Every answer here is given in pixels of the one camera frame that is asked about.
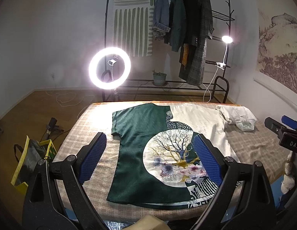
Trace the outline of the right gloved hand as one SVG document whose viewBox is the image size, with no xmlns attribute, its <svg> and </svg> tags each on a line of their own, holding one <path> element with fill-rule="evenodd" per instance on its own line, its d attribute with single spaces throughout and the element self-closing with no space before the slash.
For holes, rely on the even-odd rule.
<svg viewBox="0 0 297 230">
<path fill-rule="evenodd" d="M 295 178 L 294 178 L 294 153 L 290 151 L 287 160 L 285 162 L 284 168 L 284 176 L 281 182 L 281 192 L 283 194 L 288 193 L 295 186 Z"/>
</svg>

